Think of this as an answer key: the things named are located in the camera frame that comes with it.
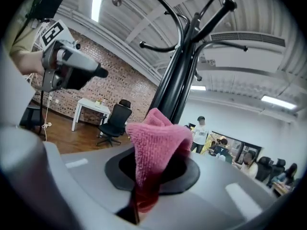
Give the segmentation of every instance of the chair base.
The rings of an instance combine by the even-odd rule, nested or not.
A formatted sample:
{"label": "chair base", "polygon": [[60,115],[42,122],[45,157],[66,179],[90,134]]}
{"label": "chair base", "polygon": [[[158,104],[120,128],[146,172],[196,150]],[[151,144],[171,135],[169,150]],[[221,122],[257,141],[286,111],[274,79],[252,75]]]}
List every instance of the chair base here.
{"label": "chair base", "polygon": [[98,145],[100,145],[101,143],[106,142],[106,141],[109,142],[111,146],[113,146],[112,142],[116,142],[119,145],[121,144],[120,141],[113,139],[113,137],[111,137],[111,136],[107,136],[104,140],[97,142],[96,146],[98,147]]}

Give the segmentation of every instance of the black office chair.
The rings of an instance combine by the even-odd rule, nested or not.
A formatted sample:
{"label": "black office chair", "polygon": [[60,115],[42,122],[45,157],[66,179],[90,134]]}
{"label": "black office chair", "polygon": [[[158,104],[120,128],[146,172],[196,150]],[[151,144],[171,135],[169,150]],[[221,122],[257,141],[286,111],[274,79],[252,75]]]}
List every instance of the black office chair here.
{"label": "black office chair", "polygon": [[270,175],[270,173],[272,172],[272,167],[269,165],[271,159],[269,157],[261,157],[258,162],[258,172],[256,175],[256,179],[258,181],[263,182],[266,178],[268,178],[268,176]]}
{"label": "black office chair", "polygon": [[284,167],[285,165],[286,165],[285,160],[283,160],[283,159],[277,160],[277,163],[272,166],[272,172],[270,174],[268,184],[270,183],[270,181],[272,180],[273,177],[278,176],[285,171],[285,167]]}
{"label": "black office chair", "polygon": [[125,122],[130,117],[131,113],[131,109],[123,105],[115,104],[111,117],[107,123],[98,127],[99,130],[106,135],[106,139],[97,142],[96,146],[105,141],[108,141],[111,146],[113,146],[112,141],[121,144],[120,141],[113,139],[113,137],[119,137],[122,134],[122,130],[125,128]]}
{"label": "black office chair", "polygon": [[39,126],[38,135],[40,135],[43,124],[44,118],[41,108],[38,105],[28,105],[19,125],[28,130],[33,130],[36,126]]}
{"label": "black office chair", "polygon": [[131,102],[130,102],[130,101],[127,101],[127,100],[124,100],[124,99],[120,100],[119,104],[120,104],[120,105],[123,105],[123,106],[125,106],[125,107],[127,107],[127,108],[130,108],[130,107],[131,107]]}

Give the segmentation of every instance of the coat rack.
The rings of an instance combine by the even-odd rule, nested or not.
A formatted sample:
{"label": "coat rack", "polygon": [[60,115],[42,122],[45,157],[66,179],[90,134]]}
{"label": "coat rack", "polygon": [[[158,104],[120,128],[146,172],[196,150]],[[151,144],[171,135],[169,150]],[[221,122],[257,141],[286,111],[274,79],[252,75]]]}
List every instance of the coat rack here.
{"label": "coat rack", "polygon": [[[191,21],[186,16],[175,13],[175,11],[164,0],[158,1],[166,9],[164,14],[171,15],[176,24],[178,43],[171,47],[158,48],[145,42],[140,42],[141,48],[147,48],[156,52],[166,53],[175,50],[155,93],[149,110],[156,107],[173,124],[177,124],[187,102],[194,76],[196,76],[198,81],[201,81],[201,76],[197,73],[196,66],[198,57],[202,50],[212,45],[230,46],[242,49],[244,51],[247,51],[248,48],[246,46],[226,41],[205,42],[197,47],[197,44],[208,36],[215,26],[229,12],[233,12],[236,9],[235,1],[224,0],[219,11],[204,25],[201,30],[198,30],[201,18],[214,0],[209,0],[200,13],[197,12],[194,14]],[[179,17],[183,18],[186,23],[184,29]]]}

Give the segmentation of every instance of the man in white shirt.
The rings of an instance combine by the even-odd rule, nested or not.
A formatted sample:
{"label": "man in white shirt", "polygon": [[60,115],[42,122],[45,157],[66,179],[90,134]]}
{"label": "man in white shirt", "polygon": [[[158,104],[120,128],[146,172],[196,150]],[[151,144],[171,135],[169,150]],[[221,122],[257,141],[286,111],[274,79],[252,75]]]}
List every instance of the man in white shirt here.
{"label": "man in white shirt", "polygon": [[199,124],[197,124],[193,129],[193,143],[191,146],[191,151],[193,151],[196,148],[196,152],[200,153],[203,146],[205,145],[208,130],[205,129],[205,118],[203,116],[199,116],[197,121]]}

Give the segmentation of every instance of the ceiling light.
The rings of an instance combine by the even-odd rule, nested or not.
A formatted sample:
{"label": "ceiling light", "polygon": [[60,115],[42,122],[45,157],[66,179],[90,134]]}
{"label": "ceiling light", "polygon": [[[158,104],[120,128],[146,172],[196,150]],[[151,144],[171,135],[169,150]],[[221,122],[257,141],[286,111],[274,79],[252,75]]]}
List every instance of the ceiling light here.
{"label": "ceiling light", "polygon": [[206,90],[205,86],[191,86],[191,90]]}
{"label": "ceiling light", "polygon": [[122,1],[121,0],[112,0],[112,3],[113,3],[114,6],[119,7],[121,5]]}
{"label": "ceiling light", "polygon": [[98,22],[101,0],[93,0],[92,2],[92,20]]}
{"label": "ceiling light", "polygon": [[279,105],[279,106],[282,106],[282,107],[285,107],[285,108],[291,109],[291,110],[296,108],[296,105],[294,105],[294,104],[291,104],[291,103],[288,103],[288,102],[285,102],[285,101],[282,101],[282,100],[279,100],[279,99],[276,99],[276,98],[273,98],[273,97],[269,97],[267,95],[263,96],[263,98],[261,100],[263,102],[269,102],[269,103]]}

